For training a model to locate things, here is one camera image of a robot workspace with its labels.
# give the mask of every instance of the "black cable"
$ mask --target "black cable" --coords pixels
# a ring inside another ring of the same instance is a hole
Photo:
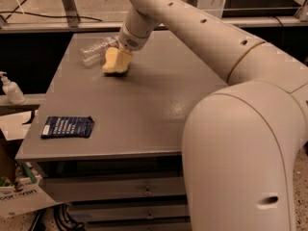
[[[36,216],[32,221],[31,227],[29,228],[29,231],[36,231],[36,230],[38,231],[38,230],[40,230],[40,228],[42,226],[44,226],[44,224],[41,222],[41,220],[42,220],[45,212],[46,212],[46,209],[41,209],[41,210],[37,211]]]
[[[85,224],[83,222],[75,221],[67,212],[66,205],[58,205],[54,207],[54,220],[60,231],[83,231],[85,230]]]
[[[21,5],[23,5],[25,2],[27,2],[28,0],[23,0],[21,3],[20,3],[20,6]],[[15,9],[13,9],[13,11],[15,12],[15,11],[17,11],[19,9],[19,6],[17,6]],[[7,20],[8,18],[10,18],[12,15],[11,14],[9,14],[6,18],[5,18],[5,20]]]
[[[304,150],[305,150],[306,155],[308,156],[308,142],[305,143]]]
[[[57,225],[59,231],[65,231],[65,230],[63,230],[63,229],[61,228],[61,226],[60,226],[60,224],[59,224],[58,217],[57,217],[57,208],[58,208],[58,206],[54,206],[54,220],[55,220],[55,222],[56,222],[56,225]]]
[[[284,43],[285,43],[285,30],[284,30],[284,25],[283,23],[281,22],[281,20],[276,17],[276,16],[272,16],[272,18],[276,19],[279,24],[281,25],[281,30],[282,30],[282,36],[281,36],[281,47],[283,47]]]
[[[93,18],[93,17],[87,17],[87,16],[67,16],[67,15],[44,15],[44,14],[40,14],[40,13],[30,13],[30,12],[14,12],[14,11],[11,11],[11,12],[7,12],[7,11],[4,11],[4,12],[1,12],[0,11],[0,14],[1,13],[21,13],[21,14],[29,14],[29,15],[33,15],[33,16],[39,16],[39,17],[46,17],[46,18],[84,18],[84,19],[92,19],[92,20],[96,20],[96,21],[103,21],[102,19],[98,19],[98,18]]]

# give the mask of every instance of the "metal drawer cabinet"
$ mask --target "metal drawer cabinet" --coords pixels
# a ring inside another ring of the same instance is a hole
[[[40,181],[40,186],[60,202],[186,194],[183,176],[174,175],[47,178]]]
[[[86,225],[87,231],[192,231],[188,218],[162,219],[156,221],[134,221],[122,223],[93,223]]]
[[[185,196],[109,201],[103,204],[78,204],[68,207],[69,214],[77,221],[116,221],[129,219],[152,220],[156,218],[188,217]]]

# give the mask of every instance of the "drawer handle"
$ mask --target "drawer handle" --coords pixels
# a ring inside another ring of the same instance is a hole
[[[149,212],[148,214],[147,214],[147,217],[146,217],[147,219],[154,219],[154,217],[152,216],[152,214]]]
[[[145,191],[143,192],[144,196],[151,196],[153,192],[150,190],[149,186],[146,186]]]

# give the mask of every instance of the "drawer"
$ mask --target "drawer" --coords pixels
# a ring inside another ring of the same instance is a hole
[[[60,202],[186,194],[183,176],[156,176],[147,175],[137,179],[127,175],[114,178],[56,178],[43,179],[39,185],[54,200]]]
[[[86,224],[87,231],[192,231],[188,218]]]
[[[50,178],[103,176],[115,174],[139,174],[158,172],[182,172],[181,155],[113,158],[105,160],[73,160],[38,162]]]
[[[189,209],[185,196],[131,199],[131,201],[108,202],[69,206],[69,214],[77,221],[111,221],[128,219],[156,219],[188,217]]]

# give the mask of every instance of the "table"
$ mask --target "table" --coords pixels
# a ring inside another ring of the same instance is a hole
[[[80,48],[116,34],[73,36],[16,159],[36,165],[41,187],[69,202],[75,218],[103,221],[89,230],[191,230],[182,132],[192,108],[226,85],[170,31],[153,32],[126,75],[104,76],[104,61],[82,65]],[[88,139],[43,140],[48,116],[91,116],[95,124]]]

